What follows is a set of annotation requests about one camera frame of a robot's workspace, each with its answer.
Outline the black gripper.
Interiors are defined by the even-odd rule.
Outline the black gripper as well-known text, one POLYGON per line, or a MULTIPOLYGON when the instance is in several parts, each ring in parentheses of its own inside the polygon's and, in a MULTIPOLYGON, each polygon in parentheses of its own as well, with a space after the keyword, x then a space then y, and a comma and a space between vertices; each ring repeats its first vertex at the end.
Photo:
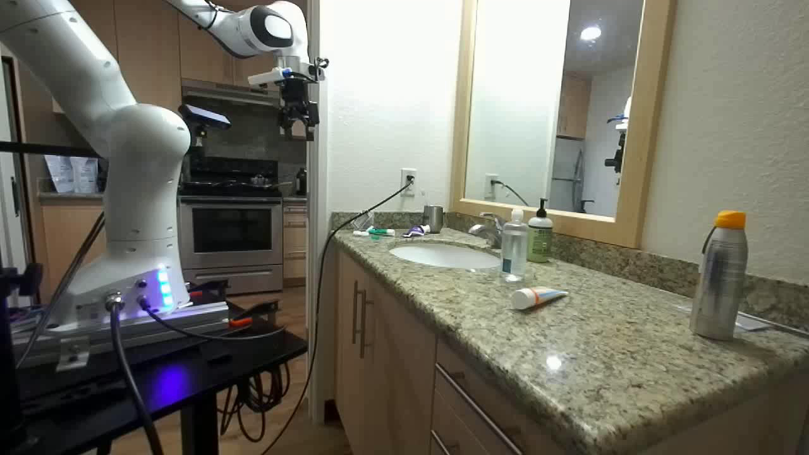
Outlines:
POLYGON ((312 142, 318 125, 318 106, 309 98, 309 78, 289 73, 281 82, 277 126, 285 140, 312 142))

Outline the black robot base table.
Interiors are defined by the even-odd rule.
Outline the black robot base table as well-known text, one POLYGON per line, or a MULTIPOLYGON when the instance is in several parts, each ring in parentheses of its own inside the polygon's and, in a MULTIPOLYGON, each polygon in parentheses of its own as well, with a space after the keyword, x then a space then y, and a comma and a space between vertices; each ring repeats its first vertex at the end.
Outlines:
MULTIPOLYGON (((132 377, 152 422, 183 415, 183 455, 221 455, 217 394, 274 372, 309 351, 309 343, 269 323, 255 323, 258 341, 236 337, 222 341, 171 338, 128 348, 132 377)), ((54 365, 3 372, 0 415, 17 415, 4 429, 0 455, 82 455, 141 429, 145 420, 126 391, 128 377, 111 351, 84 368, 58 372, 54 365)))

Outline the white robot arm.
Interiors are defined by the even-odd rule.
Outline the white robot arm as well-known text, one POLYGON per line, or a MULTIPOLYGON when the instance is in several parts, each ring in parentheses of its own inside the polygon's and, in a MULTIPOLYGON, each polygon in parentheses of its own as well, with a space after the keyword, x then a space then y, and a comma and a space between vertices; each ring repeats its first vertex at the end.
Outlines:
MULTIPOLYGON (((281 89, 281 132, 312 132, 318 122, 309 101, 317 82, 309 60, 309 25, 290 0, 228 11, 210 0, 167 0, 238 58, 276 52, 264 82, 281 89)), ((121 295, 138 279, 164 274, 156 301, 189 304, 179 265, 178 188, 193 133, 179 113, 133 98, 126 78, 69 0, 0 0, 0 41, 54 94, 64 113, 107 159, 107 251, 82 265, 54 301, 55 323, 89 322, 102 299, 121 295)))

